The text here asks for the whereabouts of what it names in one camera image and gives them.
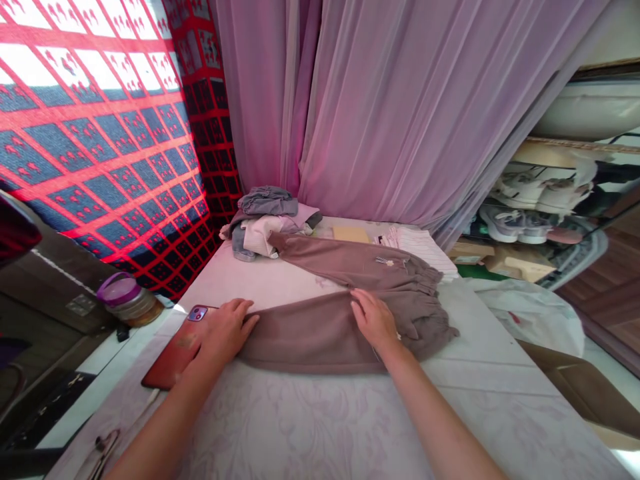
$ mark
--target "folded clothes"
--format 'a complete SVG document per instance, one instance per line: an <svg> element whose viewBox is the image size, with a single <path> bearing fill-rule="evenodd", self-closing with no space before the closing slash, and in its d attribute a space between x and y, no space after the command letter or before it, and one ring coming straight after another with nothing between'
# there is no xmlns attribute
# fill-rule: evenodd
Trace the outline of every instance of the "folded clothes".
<svg viewBox="0 0 640 480"><path fill-rule="evenodd" d="M238 208L248 215L296 215L298 200L280 188L254 187L238 200Z"/></svg>
<svg viewBox="0 0 640 480"><path fill-rule="evenodd" d="M390 227L382 237L382 244L414 254L443 274L442 281L450 282L458 278L458 268L427 230L413 230L406 227Z"/></svg>
<svg viewBox="0 0 640 480"><path fill-rule="evenodd" d="M279 230L280 232L298 233L305 229L305 223L309 223L309 220L314 223L313 226L309 226L312 229L315 228L322 220L322 214L317 208L298 203L298 213L296 215L281 215L280 220L282 220L282 230Z"/></svg>
<svg viewBox="0 0 640 480"><path fill-rule="evenodd" d="M243 245L245 250L272 259L278 258L275 247L270 245L267 239L271 232L281 231L282 224L282 217L274 215L264 215L257 220L245 220L242 222L245 232Z"/></svg>
<svg viewBox="0 0 640 480"><path fill-rule="evenodd" d="M255 260L255 253L244 248L245 231L241 228L244 220L258 219L262 215L247 215L242 210L238 210L231 223L220 228L220 238L222 240L231 240L231 249L233 256L238 260L250 262Z"/></svg>

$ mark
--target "smartphone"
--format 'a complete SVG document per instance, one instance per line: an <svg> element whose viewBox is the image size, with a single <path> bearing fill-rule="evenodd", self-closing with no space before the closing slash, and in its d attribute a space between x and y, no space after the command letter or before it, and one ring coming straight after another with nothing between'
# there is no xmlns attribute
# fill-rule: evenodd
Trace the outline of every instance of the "smartphone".
<svg viewBox="0 0 640 480"><path fill-rule="evenodd" d="M201 321L213 310L216 310L216 307L204 305L196 305L191 309L183 324L142 379L142 386L171 390L187 365L198 354L202 337L207 330L206 324Z"/></svg>

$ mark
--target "folded pants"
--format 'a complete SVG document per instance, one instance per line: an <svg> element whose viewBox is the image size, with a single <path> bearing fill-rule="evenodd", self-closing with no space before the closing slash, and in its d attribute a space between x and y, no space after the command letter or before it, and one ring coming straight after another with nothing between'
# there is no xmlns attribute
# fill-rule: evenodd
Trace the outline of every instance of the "folded pants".
<svg viewBox="0 0 640 480"><path fill-rule="evenodd" d="M278 232L271 233L269 243L286 262L378 295L393 313L402 343L419 361L459 335L437 298L442 274L408 252ZM376 257L388 262L376 262ZM358 329L352 299L344 291L252 313L260 314L260 321L239 358L254 367L290 373L384 372Z"/></svg>

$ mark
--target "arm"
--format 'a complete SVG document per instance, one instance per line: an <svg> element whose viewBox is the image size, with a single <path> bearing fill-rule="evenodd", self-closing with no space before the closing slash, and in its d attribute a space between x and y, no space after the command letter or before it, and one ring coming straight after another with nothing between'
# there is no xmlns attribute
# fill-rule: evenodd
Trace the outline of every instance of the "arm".
<svg viewBox="0 0 640 480"><path fill-rule="evenodd" d="M395 320L387 305L364 290L351 293L359 301L351 302L358 327L391 375L436 478L506 480L418 361L397 339Z"/></svg>
<svg viewBox="0 0 640 480"><path fill-rule="evenodd" d="M208 332L200 352L162 405L120 457L106 480L158 480L172 476L189 444L191 428L225 365L238 353L258 321L242 320L252 301L235 299L203 319Z"/></svg>

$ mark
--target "pile of clothes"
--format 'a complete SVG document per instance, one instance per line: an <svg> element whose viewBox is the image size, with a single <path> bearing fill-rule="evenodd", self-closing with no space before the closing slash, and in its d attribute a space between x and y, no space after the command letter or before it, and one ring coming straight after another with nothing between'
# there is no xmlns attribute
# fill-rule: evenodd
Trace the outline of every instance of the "pile of clothes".
<svg viewBox="0 0 640 480"><path fill-rule="evenodd" d="M251 262L256 255L272 259L278 254L267 239L271 232L310 235L322 220L320 210L298 202L280 187L254 187L238 200L238 212L220 230L222 240L231 239L233 256Z"/></svg>

